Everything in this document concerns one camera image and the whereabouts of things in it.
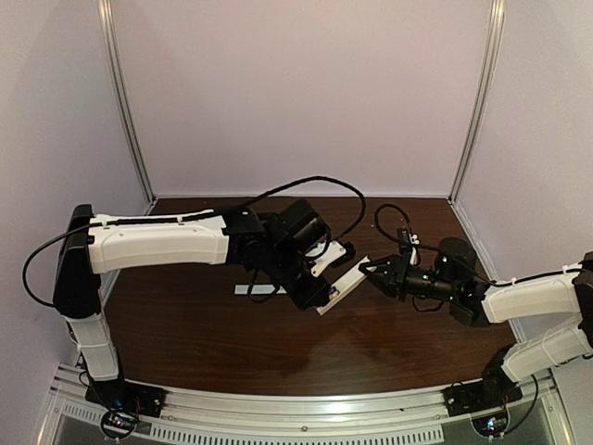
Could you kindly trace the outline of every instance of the dark brown wooden surface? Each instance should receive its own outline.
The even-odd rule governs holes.
[[[255,209],[281,210],[291,201],[271,198]],[[234,202],[161,199],[154,213]],[[355,198],[310,202],[334,233],[349,225],[359,209]],[[445,199],[369,199],[367,218],[347,238],[358,258],[397,252],[397,246],[372,227],[372,212],[383,202],[407,210],[425,244],[464,236]],[[401,220],[387,213],[385,224],[395,231]],[[431,252],[423,253],[423,266],[433,260]],[[337,277],[353,264],[330,276]],[[107,305],[107,319],[126,376],[244,394],[383,392],[479,377],[494,352],[513,341],[506,324],[465,327],[448,315],[447,308],[418,313],[409,299],[389,299],[368,283],[321,317],[314,310],[297,310],[286,296],[254,304],[234,295],[234,285],[248,279],[239,266],[176,264],[122,271]]]

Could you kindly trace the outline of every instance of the white panel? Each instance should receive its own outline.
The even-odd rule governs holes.
[[[113,10],[157,195],[256,194],[316,173],[373,195],[448,194],[490,2],[122,0]]]
[[[593,3],[507,2],[486,119],[461,204],[502,278],[593,250]],[[523,320],[528,336],[559,317]],[[593,362],[555,373],[577,443],[593,436]]]
[[[63,232],[76,204],[139,213],[145,203],[115,107],[96,2],[0,2],[0,392],[2,439],[32,443],[59,361],[73,347],[56,312],[26,297],[22,263]],[[31,269],[51,299],[57,250]]]

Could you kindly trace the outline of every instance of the white wall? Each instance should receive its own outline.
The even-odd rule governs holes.
[[[73,348],[56,312],[26,297],[27,255],[64,231],[73,207],[138,213],[94,1],[0,2],[0,431],[31,443],[40,403]],[[51,299],[56,250],[31,270]]]
[[[486,118],[460,204],[502,278],[593,250],[593,4],[507,2]],[[532,336],[557,317],[522,321]],[[577,443],[593,435],[593,362],[555,372]]]
[[[487,0],[121,0],[113,5],[157,195],[256,194],[331,174],[447,196]],[[344,191],[324,184],[307,194]]]

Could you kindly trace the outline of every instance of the vertical metal pole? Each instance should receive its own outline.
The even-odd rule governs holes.
[[[113,88],[115,90],[116,99],[118,101],[118,109],[120,111],[121,124],[126,135],[128,148],[132,155],[132,163],[140,180],[143,194],[147,203],[155,200],[155,194],[152,190],[148,173],[140,146],[138,145],[138,137],[133,125],[132,113],[126,88],[123,81],[123,71],[121,69],[120,53],[118,51],[118,41],[115,33],[115,24],[113,22],[113,15],[111,12],[111,0],[99,0],[99,13],[101,17],[101,25],[103,28],[103,35],[105,37],[105,47],[107,49],[107,59],[109,61],[109,68],[111,71],[111,80],[113,81]]]
[[[504,25],[505,15],[505,0],[493,0],[492,9],[490,12],[490,23],[488,26],[488,35],[486,39],[486,49],[484,52],[484,62],[482,64],[482,74],[480,76],[480,83],[478,85],[475,103],[473,104],[473,113],[470,120],[470,128],[468,129],[465,138],[465,145],[461,155],[460,165],[455,175],[455,181],[451,188],[449,201],[454,204],[461,191],[465,174],[467,173],[472,158],[473,149],[477,141],[478,132],[482,125],[482,120],[486,112],[486,101],[492,79],[494,78],[494,71],[498,59],[498,51],[500,49],[500,42],[502,39],[502,29]]]

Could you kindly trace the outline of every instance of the ventilation grille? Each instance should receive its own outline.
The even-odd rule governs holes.
[[[190,429],[152,425],[150,437],[160,442],[178,445],[428,445],[442,443],[441,426],[430,426],[410,431],[366,436],[363,439],[324,438],[324,439],[239,439],[237,436],[207,434]]]
[[[103,412],[79,405],[78,403],[72,403],[71,401],[67,401],[64,404],[64,411],[62,413],[68,417],[97,425],[99,420],[101,420],[101,415],[103,415]]]

